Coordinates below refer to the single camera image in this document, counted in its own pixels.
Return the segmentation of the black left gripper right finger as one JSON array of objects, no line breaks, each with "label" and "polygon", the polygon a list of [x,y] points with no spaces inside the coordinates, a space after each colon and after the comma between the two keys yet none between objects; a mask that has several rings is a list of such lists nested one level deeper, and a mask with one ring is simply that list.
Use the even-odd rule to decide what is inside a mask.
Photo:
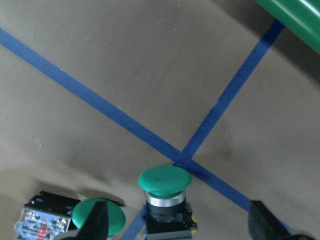
[{"label": "black left gripper right finger", "polygon": [[261,200],[251,200],[248,211],[248,232],[252,240],[312,240],[301,231],[289,231]]}]

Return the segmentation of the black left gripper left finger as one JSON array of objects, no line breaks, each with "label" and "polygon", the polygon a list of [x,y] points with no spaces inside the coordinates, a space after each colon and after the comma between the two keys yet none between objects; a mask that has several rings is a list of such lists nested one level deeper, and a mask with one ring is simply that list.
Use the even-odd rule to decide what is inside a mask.
[{"label": "black left gripper left finger", "polygon": [[108,238],[108,203],[98,201],[94,204],[82,228],[76,235],[77,240],[106,240]]}]

